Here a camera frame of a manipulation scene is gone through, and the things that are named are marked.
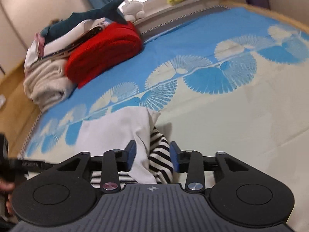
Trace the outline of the person left hand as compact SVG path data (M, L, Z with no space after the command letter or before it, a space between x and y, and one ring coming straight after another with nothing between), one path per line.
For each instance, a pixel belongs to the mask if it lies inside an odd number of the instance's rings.
M15 183L14 182L8 182L5 179L1 178L0 181L0 189L1 194L5 196L5 207L7 209L7 212L10 216L14 216L15 212L12 208L12 192L15 189Z

